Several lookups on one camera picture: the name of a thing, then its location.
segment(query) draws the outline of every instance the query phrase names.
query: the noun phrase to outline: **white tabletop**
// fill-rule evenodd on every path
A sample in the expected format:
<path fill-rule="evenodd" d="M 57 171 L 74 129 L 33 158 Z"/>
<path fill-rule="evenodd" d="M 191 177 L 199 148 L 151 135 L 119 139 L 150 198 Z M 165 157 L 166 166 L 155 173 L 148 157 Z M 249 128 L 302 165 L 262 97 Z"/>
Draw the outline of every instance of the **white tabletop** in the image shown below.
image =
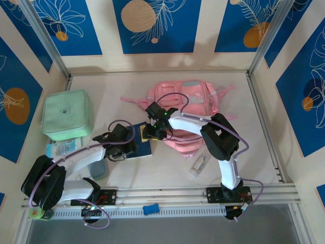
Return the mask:
<path fill-rule="evenodd" d="M 215 88 L 220 85 L 235 86 L 235 89 L 224 97 L 219 112 L 238 117 L 232 120 L 231 124 L 250 145 L 250 150 L 239 156 L 239 173 L 243 178 L 257 179 L 266 184 L 277 183 L 277 176 L 244 73 L 146 72 L 73 77 L 71 89 L 84 89 L 93 102 L 94 129 L 91 136 L 83 138 L 84 144 L 92 137 L 106 132 L 110 122 L 116 119 L 125 119 L 133 124 L 147 119 L 146 113 L 140 107 L 120 101 L 121 96 L 144 98 L 148 89 L 160 81 L 183 79 L 206 80 Z M 220 183 L 221 173 L 215 158 L 211 158 L 201 174 L 193 178 L 189 170 L 200 152 L 193 158 L 185 159 L 162 141 L 151 141 L 151 147 L 153 155 L 149 157 L 122 162 L 107 161 L 109 174 L 97 181 L 99 185 L 128 188 L 188 187 Z M 82 170 L 77 177 L 81 176 L 89 176 L 87 169 Z"/>

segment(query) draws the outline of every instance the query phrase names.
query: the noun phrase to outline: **pink backpack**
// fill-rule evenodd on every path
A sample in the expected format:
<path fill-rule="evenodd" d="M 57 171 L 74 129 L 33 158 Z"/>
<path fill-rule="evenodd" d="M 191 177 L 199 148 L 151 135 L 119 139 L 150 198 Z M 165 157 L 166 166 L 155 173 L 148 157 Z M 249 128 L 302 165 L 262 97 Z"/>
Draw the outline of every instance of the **pink backpack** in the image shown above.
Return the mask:
<path fill-rule="evenodd" d="M 128 99 L 121 97 L 125 102 L 138 104 L 142 109 L 146 109 L 152 102 L 156 102 L 160 97 L 168 93 L 183 93 L 189 98 L 189 104 L 184 108 L 185 113 L 201 116 L 213 116 L 219 111 L 219 103 L 224 95 L 234 88 L 220 86 L 217 91 L 212 84 L 201 80 L 181 80 L 164 81 L 152 87 L 148 92 L 148 97 L 143 99 Z M 169 95 L 159 101 L 159 105 L 168 110 L 169 108 L 181 109 L 186 103 L 186 98 L 180 95 Z M 193 157 L 198 149 L 204 145 L 201 136 L 183 130 L 173 130 L 173 137 L 168 132 L 165 144 L 181 152 L 185 158 Z"/>

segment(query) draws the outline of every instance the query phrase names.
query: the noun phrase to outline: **gray floor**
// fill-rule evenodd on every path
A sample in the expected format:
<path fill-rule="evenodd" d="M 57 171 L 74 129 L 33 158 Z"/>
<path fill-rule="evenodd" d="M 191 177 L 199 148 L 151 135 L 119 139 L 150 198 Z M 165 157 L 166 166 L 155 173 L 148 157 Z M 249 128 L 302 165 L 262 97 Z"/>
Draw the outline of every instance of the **gray floor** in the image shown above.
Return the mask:
<path fill-rule="evenodd" d="M 300 243 L 287 205 L 258 205 L 238 222 L 224 217 L 112 219 L 107 229 L 81 220 L 33 221 L 27 243 Z"/>

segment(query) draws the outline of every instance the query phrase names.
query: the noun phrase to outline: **wall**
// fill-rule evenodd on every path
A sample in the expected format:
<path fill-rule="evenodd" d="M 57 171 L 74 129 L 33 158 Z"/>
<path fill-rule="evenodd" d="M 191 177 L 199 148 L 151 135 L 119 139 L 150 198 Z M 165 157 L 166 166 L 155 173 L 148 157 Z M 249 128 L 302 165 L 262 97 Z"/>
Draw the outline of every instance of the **wall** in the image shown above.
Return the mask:
<path fill-rule="evenodd" d="M 44 56 L 39 53 L 38 56 L 35 55 L 35 49 L 30 48 L 30 43 L 25 41 L 1 7 L 0 55 L 3 54 L 5 46 L 8 46 L 8 50 L 14 54 L 9 56 L 9 51 L 7 51 L 6 63 L 0 71 L 0 87 L 6 94 L 8 94 L 6 89 L 8 86 L 24 87 L 27 94 L 21 103 L 11 103 L 10 108 L 8 104 L 5 104 L 3 110 L 0 111 L 2 134 L 0 153 L 3 156 L 0 156 L 0 193 L 5 194 L 0 206 L 0 242 L 12 243 L 20 222 L 20 208 L 24 198 L 20 192 L 21 184 L 36 157 L 43 154 L 46 147 L 47 137 L 40 130 L 43 102 L 49 94 L 64 90 L 66 79 L 55 65 L 51 65 L 50 69 L 46 68 L 48 63 L 44 65 L 42 62 Z M 32 36 L 34 33 L 32 29 L 30 31 L 29 34 Z M 10 96 L 18 99 L 15 97 L 17 94 L 12 93 Z M 15 109 L 18 109 L 20 114 L 13 114 Z M 19 118 L 25 116 L 26 111 L 27 117 L 20 121 Z M 8 148 L 10 153 L 3 152 L 3 148 Z"/>
<path fill-rule="evenodd" d="M 75 11 L 58 19 L 42 1 L 53 0 L 33 5 L 72 73 L 246 70 L 280 3 L 58 0 L 56 15 Z"/>
<path fill-rule="evenodd" d="M 317 186 L 325 184 L 325 131 L 321 117 L 318 120 L 316 117 L 317 112 L 323 112 L 321 104 L 315 99 L 324 97 L 311 95 L 308 86 L 314 86 L 313 92 L 323 90 L 315 88 L 318 83 L 312 79 L 315 71 L 311 72 L 315 67 L 323 70 L 323 65 L 314 65 L 311 55 L 314 55 L 313 49 L 319 49 L 315 42 L 325 26 L 324 13 L 325 2 L 313 0 L 282 50 L 279 49 L 280 53 L 270 68 L 264 60 L 253 76 L 262 95 L 281 160 L 297 186 L 317 243 L 325 243 L 325 209 L 316 191 Z M 318 74 L 322 77 L 318 80 L 323 88 L 325 76 L 322 72 Z M 312 105 L 308 105 L 308 101 L 312 100 L 305 98 L 308 96 L 313 99 Z"/>

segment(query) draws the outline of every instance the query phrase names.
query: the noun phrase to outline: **mint green pouch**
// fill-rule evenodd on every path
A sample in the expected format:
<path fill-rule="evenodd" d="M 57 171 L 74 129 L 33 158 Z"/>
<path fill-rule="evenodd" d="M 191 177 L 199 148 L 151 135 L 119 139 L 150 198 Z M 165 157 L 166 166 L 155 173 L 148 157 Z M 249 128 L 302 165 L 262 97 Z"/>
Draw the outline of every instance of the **mint green pouch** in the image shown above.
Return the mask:
<path fill-rule="evenodd" d="M 92 103 L 84 90 L 64 91 L 45 99 L 42 132 L 53 141 L 87 136 L 92 129 Z"/>

